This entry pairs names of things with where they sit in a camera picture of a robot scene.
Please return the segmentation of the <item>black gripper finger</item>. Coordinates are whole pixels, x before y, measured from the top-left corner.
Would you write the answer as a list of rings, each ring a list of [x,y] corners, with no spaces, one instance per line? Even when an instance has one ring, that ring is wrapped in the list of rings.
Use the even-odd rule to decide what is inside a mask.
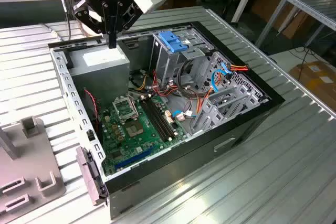
[[[142,11],[134,1],[118,2],[116,18],[112,27],[112,48],[117,46],[118,34],[128,30],[141,15]]]
[[[73,8],[75,18],[96,34],[102,34],[108,48],[113,48],[113,31],[110,26],[110,16],[103,14],[101,21],[89,14],[89,5],[86,0],[79,1]]]

